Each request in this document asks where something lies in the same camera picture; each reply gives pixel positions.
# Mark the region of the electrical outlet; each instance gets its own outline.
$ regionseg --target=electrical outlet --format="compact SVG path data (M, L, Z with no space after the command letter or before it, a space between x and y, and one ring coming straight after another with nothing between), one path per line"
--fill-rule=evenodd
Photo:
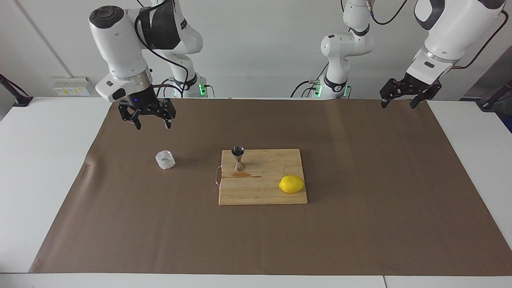
M53 91L55 91L55 93L58 96L66 96L66 94L64 93L64 85L66 85L66 83L64 83L64 82L55 83L53 85Z
M54 77L53 90L59 96L91 96L93 85L85 77Z
M64 93L67 94L68 96L78 96L78 91L76 91L76 84L77 83L66 83L66 85L64 85Z

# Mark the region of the wooden cutting board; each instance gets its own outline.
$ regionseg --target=wooden cutting board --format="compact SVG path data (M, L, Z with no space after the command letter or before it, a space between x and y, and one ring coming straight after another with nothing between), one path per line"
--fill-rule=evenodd
M286 175L304 180L299 149L245 150L242 157L245 169L234 170L236 163L231 150L222 151L222 178L219 205L306 204L306 187L288 194L279 188Z

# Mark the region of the green led light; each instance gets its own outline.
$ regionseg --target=green led light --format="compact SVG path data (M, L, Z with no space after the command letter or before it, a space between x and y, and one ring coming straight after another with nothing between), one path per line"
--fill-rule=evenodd
M201 96L206 95L206 88L201 84L199 84L199 92L201 93Z
M320 98L320 95L322 94L322 84L318 84L318 87L316 87L316 90L318 91L316 93L316 97Z
M351 92L352 92L352 87L351 86L345 86L345 91L343 92L343 99L349 98Z

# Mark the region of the brown paper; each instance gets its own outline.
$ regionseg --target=brown paper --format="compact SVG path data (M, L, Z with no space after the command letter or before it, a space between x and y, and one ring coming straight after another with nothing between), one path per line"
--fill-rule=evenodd
M111 107L30 272L512 275L427 104L173 102L170 130L146 116L137 131ZM309 203L219 206L215 169L234 145L300 149Z

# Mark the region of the black stand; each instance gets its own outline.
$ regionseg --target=black stand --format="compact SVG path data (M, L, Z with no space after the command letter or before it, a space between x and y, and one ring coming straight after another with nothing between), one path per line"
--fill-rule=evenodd
M2 74L0 74L0 83L16 98L16 102L12 105L12 107L26 107L29 105L30 101L34 99L34 97L29 96L23 89L21 89L18 85L11 82L9 79L5 78ZM14 87L16 86L20 89L26 96L21 95Z
M503 97L508 91L512 90L512 80L510 80L505 86L503 86L498 92L496 92L491 98L485 101L477 101L478 107L483 112L492 112L494 103Z

